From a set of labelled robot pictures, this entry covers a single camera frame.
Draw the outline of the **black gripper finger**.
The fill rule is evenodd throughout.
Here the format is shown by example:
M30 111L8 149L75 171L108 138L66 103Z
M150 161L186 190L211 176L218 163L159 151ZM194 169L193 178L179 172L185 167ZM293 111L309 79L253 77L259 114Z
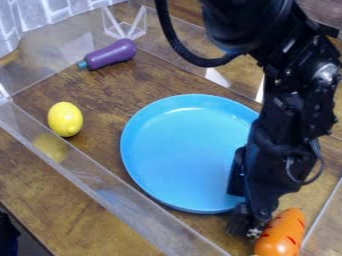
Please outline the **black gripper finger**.
M235 206L229 214L226 233L233 236L242 236L257 239L263 231L265 224L254 217L245 203Z
M230 170L230 177L227 182L227 193L234 196L245 195L245 174L243 174L243 162L245 162L246 148L241 147L235 151L233 165Z

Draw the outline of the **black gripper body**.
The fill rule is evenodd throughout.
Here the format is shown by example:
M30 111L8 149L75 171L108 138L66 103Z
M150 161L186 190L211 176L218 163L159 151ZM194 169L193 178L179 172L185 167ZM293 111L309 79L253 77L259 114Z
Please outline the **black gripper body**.
M266 95L250 129L243 164L246 201L259 222L270 221L279 198L319 177L306 180L319 159L319 149L303 142L301 112L282 97Z

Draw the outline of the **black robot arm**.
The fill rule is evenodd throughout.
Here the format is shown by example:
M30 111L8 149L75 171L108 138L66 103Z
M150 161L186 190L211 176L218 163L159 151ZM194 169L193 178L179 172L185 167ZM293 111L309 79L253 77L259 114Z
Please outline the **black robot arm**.
M265 72L263 106L237 149L227 192L245 201L227 232L257 238L279 198L321 176L318 138L337 122L340 52L295 0L201 0L209 38L230 55L250 54Z

